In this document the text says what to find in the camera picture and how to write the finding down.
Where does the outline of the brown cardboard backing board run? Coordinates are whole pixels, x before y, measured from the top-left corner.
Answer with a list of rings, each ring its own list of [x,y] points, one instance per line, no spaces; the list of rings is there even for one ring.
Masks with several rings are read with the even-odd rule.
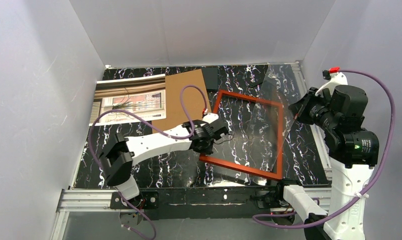
[[[202,93],[204,93],[206,97],[208,96],[204,76],[200,69],[166,76],[166,118],[153,120],[151,122],[153,126],[162,131],[166,131],[188,121],[180,101],[180,93],[182,88],[187,85],[199,87]],[[207,103],[204,102],[201,93],[195,88],[189,87],[183,92],[183,103],[192,120],[201,120],[203,118],[204,109],[207,109],[208,112],[211,111],[209,99],[206,98],[206,101]]]

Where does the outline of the black square block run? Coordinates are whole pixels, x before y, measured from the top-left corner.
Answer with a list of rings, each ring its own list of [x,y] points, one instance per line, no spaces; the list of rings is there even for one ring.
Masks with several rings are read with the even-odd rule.
[[[219,90],[219,74],[216,66],[201,68],[207,92],[216,93]]]

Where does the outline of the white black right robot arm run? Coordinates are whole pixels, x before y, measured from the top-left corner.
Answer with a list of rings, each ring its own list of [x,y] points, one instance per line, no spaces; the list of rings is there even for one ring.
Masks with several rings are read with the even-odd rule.
[[[378,162],[379,140],[362,127],[368,97],[361,88],[337,85],[333,90],[312,87],[289,106],[294,118],[316,125],[325,134],[332,180],[328,210],[312,200],[300,182],[283,179],[277,183],[275,197],[286,201],[306,225],[308,240],[363,240],[366,195]]]

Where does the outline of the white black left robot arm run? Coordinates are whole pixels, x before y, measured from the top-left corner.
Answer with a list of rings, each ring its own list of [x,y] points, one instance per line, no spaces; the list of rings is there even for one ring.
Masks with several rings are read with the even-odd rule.
[[[107,185],[120,192],[124,200],[131,200],[140,194],[132,175],[133,166],[176,151],[192,150],[211,155],[215,141],[229,134],[228,126],[221,119],[212,122],[195,120],[194,126],[195,130],[190,138],[187,138],[191,131],[189,122],[177,125],[165,131],[165,134],[157,132],[137,137],[116,134],[98,155]]]

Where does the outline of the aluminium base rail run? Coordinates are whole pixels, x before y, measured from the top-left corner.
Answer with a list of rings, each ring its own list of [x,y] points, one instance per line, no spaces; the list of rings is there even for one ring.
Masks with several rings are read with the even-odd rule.
[[[151,220],[244,219],[287,208],[270,186],[143,188],[140,192],[133,203]],[[112,189],[63,190],[56,211],[53,240],[63,239],[71,213],[134,213]]]

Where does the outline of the printed photo of window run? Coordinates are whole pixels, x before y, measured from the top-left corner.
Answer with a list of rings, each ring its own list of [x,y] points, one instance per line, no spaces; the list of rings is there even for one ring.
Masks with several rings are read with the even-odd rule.
[[[145,121],[165,119],[166,75],[98,81],[89,125],[110,110],[128,111]]]

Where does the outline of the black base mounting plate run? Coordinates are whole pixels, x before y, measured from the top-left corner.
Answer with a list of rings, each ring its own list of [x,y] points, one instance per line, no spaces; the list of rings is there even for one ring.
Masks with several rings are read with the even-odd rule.
[[[129,200],[151,220],[245,219],[279,208],[271,186],[142,188]]]

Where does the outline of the clear acrylic sheet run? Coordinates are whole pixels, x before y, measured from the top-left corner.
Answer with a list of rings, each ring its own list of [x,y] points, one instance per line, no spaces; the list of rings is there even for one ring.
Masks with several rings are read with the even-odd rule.
[[[248,159],[260,178],[270,181],[285,175],[284,144],[294,124],[289,106],[301,97],[295,67],[296,63],[270,64],[248,84],[254,98],[246,130]]]

